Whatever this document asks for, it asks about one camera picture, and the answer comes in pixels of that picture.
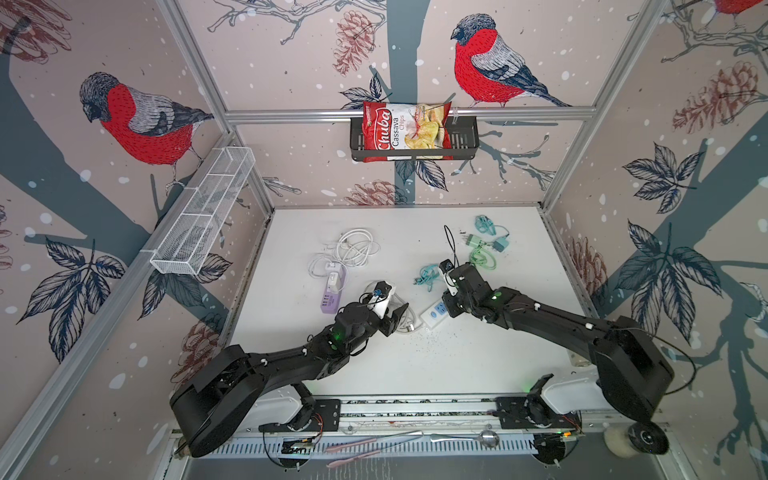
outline wallpaper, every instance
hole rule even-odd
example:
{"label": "wallpaper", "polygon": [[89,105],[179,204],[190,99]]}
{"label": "wallpaper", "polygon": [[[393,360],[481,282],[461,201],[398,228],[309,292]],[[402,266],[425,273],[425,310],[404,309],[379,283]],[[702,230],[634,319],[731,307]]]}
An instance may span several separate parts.
{"label": "wallpaper", "polygon": [[[341,108],[354,93],[350,89],[367,89],[373,75],[382,82],[380,97],[400,103],[591,105],[643,5],[642,0],[180,3],[230,110]],[[472,64],[471,56],[491,50]]]}
{"label": "wallpaper", "polygon": [[480,122],[471,161],[355,162],[349,124],[240,125],[276,207],[538,202],[580,121]]}
{"label": "wallpaper", "polygon": [[660,408],[696,473],[768,473],[768,9],[667,9],[553,218],[601,315],[634,317],[682,386]]}
{"label": "wallpaper", "polygon": [[223,348],[219,335],[249,275],[263,225],[245,188],[199,276],[153,270],[22,478],[154,474],[177,426],[168,400]]}
{"label": "wallpaper", "polygon": [[0,12],[4,442],[220,132],[153,2]]}

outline bullfinch illustration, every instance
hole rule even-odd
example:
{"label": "bullfinch illustration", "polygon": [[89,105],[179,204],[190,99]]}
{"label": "bullfinch illustration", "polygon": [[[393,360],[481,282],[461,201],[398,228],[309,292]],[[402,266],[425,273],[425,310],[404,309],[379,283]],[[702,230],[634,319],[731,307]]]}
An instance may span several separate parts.
{"label": "bullfinch illustration", "polygon": [[[681,6],[677,7],[677,9],[682,10],[683,8],[690,7],[691,5],[703,1],[704,0],[691,0],[690,2],[683,3]],[[737,28],[744,28],[744,25],[739,25],[736,17],[744,10],[752,8],[762,1],[763,0],[707,0],[708,3],[715,5],[715,15],[710,18],[707,24],[703,27],[703,30],[707,30],[707,27],[709,27],[709,24],[714,20],[718,13],[733,15],[733,28],[731,28],[731,31],[736,30]]]}
{"label": "bullfinch illustration", "polygon": [[98,119],[133,158],[150,165],[171,165],[176,180],[176,162],[192,148],[197,127],[214,116],[198,108],[184,107],[163,95],[145,94],[97,72],[80,87],[80,102],[88,121]]}
{"label": "bullfinch illustration", "polygon": [[456,40],[454,72],[458,85],[475,103],[498,102],[502,107],[512,98],[539,97],[559,107],[570,105],[549,94],[525,65],[525,59],[504,43],[490,15],[468,15],[451,35]]}

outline spoon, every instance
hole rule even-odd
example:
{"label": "spoon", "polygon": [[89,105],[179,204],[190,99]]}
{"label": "spoon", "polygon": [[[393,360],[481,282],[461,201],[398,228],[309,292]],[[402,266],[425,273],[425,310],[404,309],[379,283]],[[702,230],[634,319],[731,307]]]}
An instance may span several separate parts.
{"label": "spoon", "polygon": [[483,430],[476,437],[454,437],[451,435],[440,435],[439,433],[433,433],[429,436],[429,441],[432,443],[445,442],[446,440],[476,440],[480,445],[489,449],[495,449],[499,443],[498,435],[491,429]]}

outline wall-mounted basket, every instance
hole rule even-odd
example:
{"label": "wall-mounted basket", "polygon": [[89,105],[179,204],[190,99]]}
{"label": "wall-mounted basket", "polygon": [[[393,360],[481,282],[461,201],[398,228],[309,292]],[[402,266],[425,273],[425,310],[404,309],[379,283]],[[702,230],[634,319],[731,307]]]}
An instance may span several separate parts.
{"label": "wall-mounted basket", "polygon": [[471,160],[475,158],[480,137],[478,136],[477,117],[448,117],[445,121],[445,131],[451,139],[452,148],[430,148],[426,150],[365,150],[362,136],[362,118],[350,118],[349,149],[354,161],[365,161],[367,157],[407,157],[416,160],[417,157],[439,156],[451,157],[446,160]]}
{"label": "wall-mounted basket", "polygon": [[214,165],[155,251],[160,273],[197,275],[253,168],[247,147],[221,149]]}

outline power strip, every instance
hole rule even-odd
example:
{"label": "power strip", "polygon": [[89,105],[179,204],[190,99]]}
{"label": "power strip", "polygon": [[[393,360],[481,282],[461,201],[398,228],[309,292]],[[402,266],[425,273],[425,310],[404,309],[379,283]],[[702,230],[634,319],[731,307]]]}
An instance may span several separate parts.
{"label": "power strip", "polygon": [[424,325],[429,330],[434,330],[440,322],[448,318],[448,308],[442,302],[442,299],[434,302],[427,310],[421,315],[421,319]]}

